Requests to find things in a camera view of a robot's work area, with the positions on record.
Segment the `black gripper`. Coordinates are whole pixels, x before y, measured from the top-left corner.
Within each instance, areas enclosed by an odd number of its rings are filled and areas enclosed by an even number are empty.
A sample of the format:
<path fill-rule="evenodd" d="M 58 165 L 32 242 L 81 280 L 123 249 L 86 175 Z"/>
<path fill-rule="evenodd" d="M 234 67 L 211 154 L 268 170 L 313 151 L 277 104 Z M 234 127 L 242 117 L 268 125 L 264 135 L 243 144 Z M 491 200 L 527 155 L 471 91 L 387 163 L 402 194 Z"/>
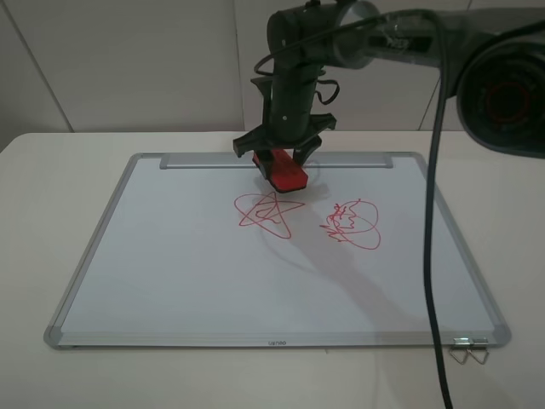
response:
<path fill-rule="evenodd" d="M 253 78 L 263 97 L 261 124 L 235 139 L 233 151 L 238 157 L 254 152 L 254 164 L 264 178 L 273 172 L 273 149 L 291 149 L 294 162 L 303 166 L 322 145 L 319 134 L 333 130 L 336 118 L 330 114 L 312 114 L 322 70 L 281 70 L 271 76 Z"/>

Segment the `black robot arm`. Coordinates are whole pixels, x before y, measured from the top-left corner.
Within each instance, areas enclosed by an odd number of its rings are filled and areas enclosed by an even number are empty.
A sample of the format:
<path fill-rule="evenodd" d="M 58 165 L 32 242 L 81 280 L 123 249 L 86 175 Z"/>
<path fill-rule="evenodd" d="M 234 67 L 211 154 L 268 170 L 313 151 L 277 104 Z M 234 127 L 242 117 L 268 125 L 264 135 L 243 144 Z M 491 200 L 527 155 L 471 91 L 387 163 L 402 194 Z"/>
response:
<path fill-rule="evenodd" d="M 303 164 L 335 127 L 315 115 L 328 67 L 358 70 L 373 60 L 436 67 L 439 104 L 457 100 L 465 131 L 492 151 L 544 155 L 544 11 L 405 9 L 381 13 L 369 1 L 309 1 L 267 22 L 270 72 L 255 67 L 263 96 L 259 126 L 237 138 L 238 156 L 253 152 L 265 175 L 273 151 L 290 149 Z"/>

